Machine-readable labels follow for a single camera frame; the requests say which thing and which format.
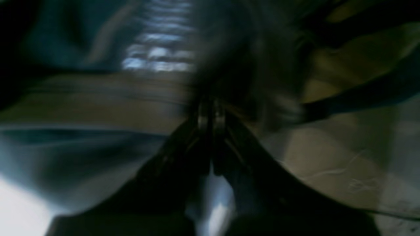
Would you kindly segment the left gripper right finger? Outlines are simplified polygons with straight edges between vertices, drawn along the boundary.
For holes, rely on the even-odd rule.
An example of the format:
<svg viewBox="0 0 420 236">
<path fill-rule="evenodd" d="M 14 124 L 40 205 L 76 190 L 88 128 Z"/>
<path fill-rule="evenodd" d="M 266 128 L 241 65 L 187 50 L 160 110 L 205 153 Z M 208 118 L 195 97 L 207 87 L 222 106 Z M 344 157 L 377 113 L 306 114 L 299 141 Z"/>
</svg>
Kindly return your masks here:
<svg viewBox="0 0 420 236">
<path fill-rule="evenodd" d="M 286 171 L 221 102 L 212 103 L 215 171 L 233 189 L 227 236 L 379 236 L 374 220 Z"/>
</svg>

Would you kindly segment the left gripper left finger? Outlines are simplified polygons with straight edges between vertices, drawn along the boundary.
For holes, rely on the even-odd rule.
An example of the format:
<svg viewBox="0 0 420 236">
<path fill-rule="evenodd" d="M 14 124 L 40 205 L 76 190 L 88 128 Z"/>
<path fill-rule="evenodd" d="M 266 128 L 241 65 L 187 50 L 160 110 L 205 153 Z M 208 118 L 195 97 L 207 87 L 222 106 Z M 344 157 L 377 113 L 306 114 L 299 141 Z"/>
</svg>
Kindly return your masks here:
<svg viewBox="0 0 420 236">
<path fill-rule="evenodd" d="M 47 236 L 194 236 L 188 201 L 209 157 L 200 154 L 208 130 L 209 102 L 178 127 L 135 177 L 99 205 L 75 216 L 56 217 Z"/>
</svg>

